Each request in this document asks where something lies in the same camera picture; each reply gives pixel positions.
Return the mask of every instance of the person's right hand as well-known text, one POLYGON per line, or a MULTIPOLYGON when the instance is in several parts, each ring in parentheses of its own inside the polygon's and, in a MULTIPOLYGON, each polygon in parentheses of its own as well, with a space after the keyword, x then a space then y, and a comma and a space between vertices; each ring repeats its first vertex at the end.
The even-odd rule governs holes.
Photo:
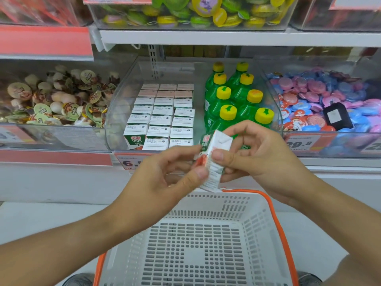
POLYGON ((275 131, 245 120, 224 131, 238 136, 230 151, 215 149, 213 160, 226 167, 221 182, 252 176, 274 199, 293 206, 298 191, 312 182, 312 174, 275 131), (241 149, 248 145, 251 149, 241 149))

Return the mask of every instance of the black security tag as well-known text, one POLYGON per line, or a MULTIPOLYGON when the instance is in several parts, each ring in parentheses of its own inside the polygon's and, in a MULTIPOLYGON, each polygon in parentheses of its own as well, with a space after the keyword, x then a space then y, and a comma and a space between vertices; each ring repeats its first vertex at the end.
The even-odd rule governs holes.
POLYGON ((347 109, 344 104, 337 102, 323 109, 323 114, 328 125, 333 126, 336 131, 348 128, 352 129, 353 124, 350 120, 347 109))

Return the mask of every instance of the forearm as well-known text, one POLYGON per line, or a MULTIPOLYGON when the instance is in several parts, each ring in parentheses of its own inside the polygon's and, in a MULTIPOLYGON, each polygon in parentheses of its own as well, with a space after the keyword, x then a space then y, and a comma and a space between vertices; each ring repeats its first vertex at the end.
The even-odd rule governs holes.
POLYGON ((105 209, 83 220, 1 245, 2 285, 55 285, 126 238, 105 209))
POLYGON ((321 227, 381 282, 381 213, 315 175, 301 189, 296 208, 321 227))

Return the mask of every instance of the hand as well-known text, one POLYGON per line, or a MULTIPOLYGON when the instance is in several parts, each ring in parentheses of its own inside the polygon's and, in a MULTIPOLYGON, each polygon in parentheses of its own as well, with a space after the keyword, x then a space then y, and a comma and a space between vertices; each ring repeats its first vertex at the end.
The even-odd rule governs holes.
POLYGON ((252 176, 274 199, 291 205, 303 185, 315 177, 275 131, 245 120, 224 131, 238 136, 230 151, 216 149, 212 158, 227 167, 221 182, 252 176), (251 149, 241 149, 248 145, 251 149))
POLYGON ((191 170, 201 145, 174 146, 145 158, 120 196, 110 205, 118 226, 129 238, 157 223, 188 193, 202 185, 209 173, 205 167, 191 170), (185 176, 170 174, 174 171, 185 176))

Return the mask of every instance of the basket rim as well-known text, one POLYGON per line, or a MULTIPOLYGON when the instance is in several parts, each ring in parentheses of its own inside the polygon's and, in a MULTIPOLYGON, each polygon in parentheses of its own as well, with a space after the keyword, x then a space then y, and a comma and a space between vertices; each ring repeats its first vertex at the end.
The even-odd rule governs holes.
MULTIPOLYGON (((275 226, 277 228, 277 231, 278 231, 278 234, 280 237, 280 241, 282 242, 282 245, 283 245, 283 250, 284 250, 285 255, 286 255, 286 260, 287 260, 287 264, 288 264, 288 269, 290 271, 292 284, 293 284, 293 286, 298 286, 299 285, 298 272, 296 271, 296 268, 295 268, 294 259, 292 257, 291 249, 288 245, 287 238, 286 238, 286 235, 283 231, 283 228, 282 228, 282 226, 278 220, 278 217, 275 213, 274 205, 272 203, 270 196, 268 194, 262 192, 262 191, 258 191, 258 190, 254 190, 254 189, 223 189, 222 192, 249 192, 249 193, 253 193, 253 194, 259 194, 265 198, 265 200, 269 204, 271 216, 274 220, 275 226)), ((98 257, 98 262, 96 265, 93 286, 99 286, 104 261, 106 260, 106 255, 107 255, 107 252, 103 253, 102 255, 100 255, 98 257)))

